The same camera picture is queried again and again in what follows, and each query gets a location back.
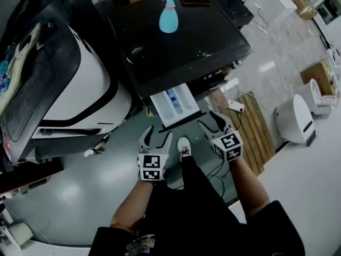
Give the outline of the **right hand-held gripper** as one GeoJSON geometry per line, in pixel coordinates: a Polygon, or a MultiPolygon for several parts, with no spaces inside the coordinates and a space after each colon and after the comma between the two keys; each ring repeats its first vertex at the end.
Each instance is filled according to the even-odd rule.
{"type": "Polygon", "coordinates": [[[238,131],[234,127],[229,117],[216,111],[209,112],[215,120],[219,130],[210,129],[203,121],[198,120],[199,127],[204,132],[208,140],[212,140],[214,153],[224,162],[231,162],[243,155],[243,141],[238,131]],[[225,134],[218,138],[220,131],[225,134]]]}

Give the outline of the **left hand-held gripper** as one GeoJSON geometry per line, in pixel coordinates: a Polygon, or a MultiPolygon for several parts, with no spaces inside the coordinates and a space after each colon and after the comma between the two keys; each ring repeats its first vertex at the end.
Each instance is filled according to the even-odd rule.
{"type": "Polygon", "coordinates": [[[137,158],[139,177],[142,181],[157,182],[164,179],[167,162],[169,160],[169,149],[171,147],[173,134],[168,132],[163,144],[156,149],[150,149],[150,140],[154,126],[149,126],[139,138],[139,151],[137,158]]]}

